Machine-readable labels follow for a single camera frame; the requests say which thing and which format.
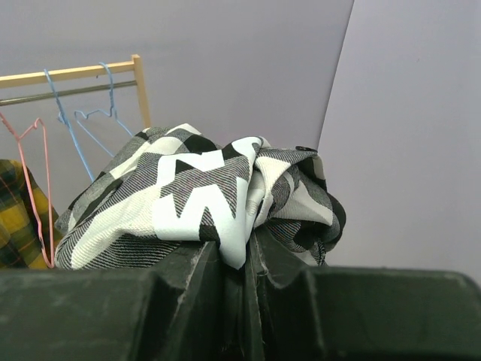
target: wooden rack frame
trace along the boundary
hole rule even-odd
[[[114,88],[125,86],[137,86],[137,97],[139,108],[141,109],[142,121],[145,128],[151,127],[149,102],[147,100],[147,90],[144,80],[144,66],[142,58],[139,55],[132,55],[129,62],[115,62],[107,64],[112,74],[126,73],[128,71],[134,72],[135,80],[124,81],[121,83],[114,83]],[[97,77],[99,75],[106,75],[105,68],[101,65],[84,66],[81,68],[69,68],[62,70],[49,71],[49,76],[52,81],[75,80],[85,77]],[[28,86],[35,84],[47,83],[47,77],[43,71],[37,73],[8,75],[0,77],[0,89],[13,88],[17,86]],[[84,88],[76,88],[70,90],[59,91],[59,96],[71,96],[74,94],[90,93],[99,90],[110,89],[110,84],[100,86],[89,86]],[[53,98],[52,93],[36,94],[33,96],[23,96],[11,99],[0,99],[0,107],[6,105],[21,104],[27,102],[35,102],[37,100]]]

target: crumpled garment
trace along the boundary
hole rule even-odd
[[[265,223],[288,250],[324,263],[345,222],[315,150],[263,137],[220,147],[188,124],[139,132],[58,219],[60,268],[149,267],[183,241],[215,241],[239,269]]]
[[[41,221],[41,234],[50,254],[50,227],[48,198],[27,169],[36,211]],[[57,213],[52,208],[53,221]],[[21,162],[0,159],[0,268],[46,269],[42,244],[38,238],[38,223],[32,207],[26,177]],[[53,230],[56,246],[62,234]]]

